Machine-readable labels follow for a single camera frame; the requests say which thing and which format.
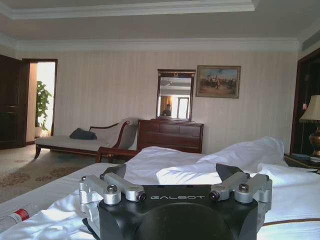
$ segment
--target mirror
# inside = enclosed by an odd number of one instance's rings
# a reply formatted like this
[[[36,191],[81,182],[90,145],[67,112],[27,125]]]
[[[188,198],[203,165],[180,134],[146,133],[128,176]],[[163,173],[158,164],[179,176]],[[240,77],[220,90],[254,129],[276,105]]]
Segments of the mirror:
[[[191,121],[196,70],[158,69],[156,119]]]

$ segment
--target patterned rug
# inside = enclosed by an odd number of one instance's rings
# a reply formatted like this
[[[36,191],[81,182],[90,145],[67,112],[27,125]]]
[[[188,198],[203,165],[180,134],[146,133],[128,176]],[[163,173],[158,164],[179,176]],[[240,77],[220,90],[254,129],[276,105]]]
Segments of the patterned rug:
[[[0,150],[0,203],[95,163],[94,156],[51,152],[35,145]]]

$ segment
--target water bottle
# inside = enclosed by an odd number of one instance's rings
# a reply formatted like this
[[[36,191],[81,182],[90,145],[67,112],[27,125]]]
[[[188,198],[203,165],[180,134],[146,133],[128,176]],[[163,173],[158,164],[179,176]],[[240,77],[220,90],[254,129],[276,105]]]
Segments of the water bottle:
[[[39,212],[39,207],[34,203],[29,203],[14,213],[0,220],[0,233],[11,228],[13,225],[20,223]]]

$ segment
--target framed painting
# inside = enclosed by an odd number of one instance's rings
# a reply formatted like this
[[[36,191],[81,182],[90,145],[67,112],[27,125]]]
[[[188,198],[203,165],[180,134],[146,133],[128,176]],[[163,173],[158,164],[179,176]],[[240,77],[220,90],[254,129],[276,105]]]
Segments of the framed painting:
[[[197,66],[196,97],[239,98],[241,66]]]

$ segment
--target wooden door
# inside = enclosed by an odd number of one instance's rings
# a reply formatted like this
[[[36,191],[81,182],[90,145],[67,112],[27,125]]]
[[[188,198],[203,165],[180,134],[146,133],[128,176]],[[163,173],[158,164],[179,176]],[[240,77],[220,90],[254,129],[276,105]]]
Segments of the wooden door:
[[[298,61],[295,86],[290,153],[307,154],[313,152],[309,141],[316,125],[301,123],[311,96],[320,95],[320,48]]]
[[[0,55],[0,149],[26,145],[28,64]]]

